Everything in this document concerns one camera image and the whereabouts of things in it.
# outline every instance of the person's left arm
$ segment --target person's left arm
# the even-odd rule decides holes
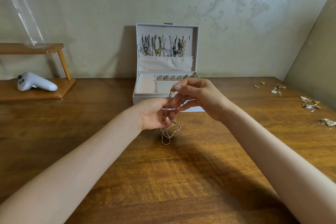
[[[168,102],[167,98],[149,99],[120,113],[0,205],[0,223],[64,223],[143,129],[170,123],[162,111]]]

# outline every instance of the wall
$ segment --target wall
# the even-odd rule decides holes
[[[336,109],[336,0],[328,0],[286,82]]]
[[[136,74],[135,23],[199,24],[201,76],[284,79],[326,0],[31,0],[73,77]],[[20,41],[0,8],[0,41]],[[2,56],[0,77],[64,76],[56,56]]]

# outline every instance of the wooden stand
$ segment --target wooden stand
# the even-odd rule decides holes
[[[16,101],[16,100],[35,100],[35,99],[54,99],[62,98],[67,91],[75,83],[75,79],[71,78],[67,63],[65,62],[62,49],[63,44],[49,44],[46,48],[28,48],[24,44],[1,44],[0,55],[31,55],[31,54],[52,54],[57,52],[61,60],[66,79],[54,78],[48,79],[57,85],[56,91],[47,91],[42,89],[31,89],[19,91],[17,87],[17,79],[0,80],[0,101]]]

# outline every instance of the hand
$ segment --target hand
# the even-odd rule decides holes
[[[175,113],[187,110],[190,107],[200,106],[214,120],[221,121],[224,111],[234,106],[207,79],[186,78],[177,83],[171,91],[178,92],[171,101],[171,107],[176,108]],[[189,100],[183,106],[181,106],[181,95],[184,101]]]
[[[175,113],[173,111],[162,110],[162,108],[170,107],[169,98],[152,98],[143,100],[133,107],[133,115],[139,115],[139,124],[142,130],[163,128],[165,122],[169,127],[172,125]]]

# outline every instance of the chain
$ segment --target chain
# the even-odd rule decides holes
[[[173,94],[173,92],[172,91],[170,91],[170,93],[169,93],[169,96],[167,97],[167,98],[171,98],[172,97],[172,94]],[[181,100],[182,100],[182,105],[184,104],[184,99],[183,99],[183,96],[181,95]],[[166,117],[168,116],[168,108],[166,108]],[[166,122],[165,122],[165,130],[162,130],[161,128],[160,128],[160,133],[161,133],[161,142],[164,144],[164,145],[168,145],[168,144],[170,144],[170,139],[175,135],[175,132],[178,132],[180,129],[181,129],[181,126],[179,125],[179,124],[177,124],[177,122],[175,121],[175,120],[173,120],[172,121],[172,125],[169,127],[169,128],[167,128],[167,126],[166,126]],[[168,129],[170,129],[172,126],[178,126],[178,129],[177,130],[175,130],[171,135],[168,133]],[[167,143],[167,144],[165,144],[164,142],[163,142],[163,137],[165,137],[165,138],[168,138],[169,139],[169,143]]]

